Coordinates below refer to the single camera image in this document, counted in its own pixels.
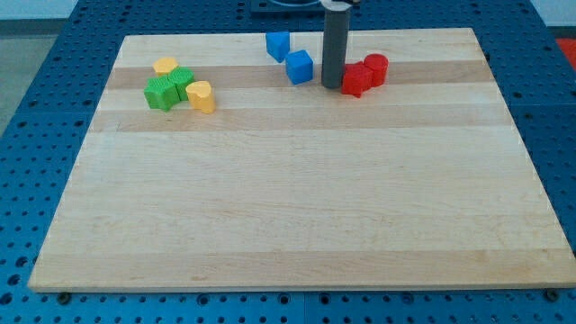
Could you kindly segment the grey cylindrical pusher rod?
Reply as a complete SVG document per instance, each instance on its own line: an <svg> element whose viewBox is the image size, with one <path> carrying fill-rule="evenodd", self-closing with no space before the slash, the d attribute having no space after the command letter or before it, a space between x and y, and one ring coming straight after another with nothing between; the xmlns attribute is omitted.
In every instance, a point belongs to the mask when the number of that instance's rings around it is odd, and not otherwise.
<svg viewBox="0 0 576 324"><path fill-rule="evenodd" d="M324 8L321 83L326 88L340 88L352 5L334 0L321 0L320 3Z"/></svg>

